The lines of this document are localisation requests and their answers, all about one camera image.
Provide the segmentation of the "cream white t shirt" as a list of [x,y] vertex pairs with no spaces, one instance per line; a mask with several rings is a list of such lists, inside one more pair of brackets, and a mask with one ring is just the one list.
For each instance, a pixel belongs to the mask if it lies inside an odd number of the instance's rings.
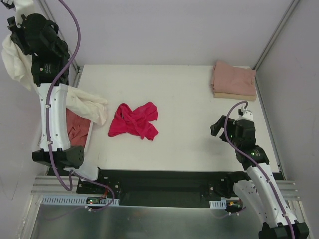
[[[18,24],[22,24],[22,14],[35,13],[32,0],[5,0],[4,3],[16,9],[16,16],[13,17],[13,20],[18,20]],[[31,56],[25,55],[21,48],[13,42],[10,35],[5,38],[2,46],[2,59],[10,77],[20,82],[28,90],[36,88],[31,76]],[[107,119],[106,104],[107,100],[104,98],[69,86],[64,108],[97,125],[103,125]]]

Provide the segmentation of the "magenta t shirt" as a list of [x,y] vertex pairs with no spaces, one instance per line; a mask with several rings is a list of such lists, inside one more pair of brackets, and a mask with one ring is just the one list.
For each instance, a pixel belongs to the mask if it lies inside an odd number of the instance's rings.
[[157,119],[158,110],[152,102],[147,102],[134,110],[127,104],[121,103],[115,111],[108,136],[115,137],[128,133],[152,141],[158,135],[158,131],[151,122]]

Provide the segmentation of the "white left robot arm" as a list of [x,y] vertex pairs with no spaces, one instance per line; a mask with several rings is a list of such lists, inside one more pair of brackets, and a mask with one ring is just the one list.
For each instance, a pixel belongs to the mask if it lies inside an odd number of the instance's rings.
[[70,54],[67,43],[58,36],[58,25],[38,13],[23,15],[21,24],[14,17],[7,21],[10,39],[24,55],[31,56],[31,73],[40,99],[42,137],[40,149],[32,153],[32,160],[90,179],[88,188],[95,194],[102,193],[106,183],[98,177],[98,167],[86,165],[84,147],[71,146],[68,137],[66,100]]

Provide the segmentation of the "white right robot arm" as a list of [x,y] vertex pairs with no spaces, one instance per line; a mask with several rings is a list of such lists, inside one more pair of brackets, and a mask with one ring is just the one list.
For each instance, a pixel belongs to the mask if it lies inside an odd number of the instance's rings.
[[299,222],[290,210],[274,179],[269,160],[263,148],[256,144],[252,114],[238,120],[222,115],[210,127],[211,135],[235,147],[237,160],[243,171],[227,173],[213,186],[214,192],[225,198],[237,196],[253,209],[262,224],[260,239],[305,239],[310,230],[305,222]]

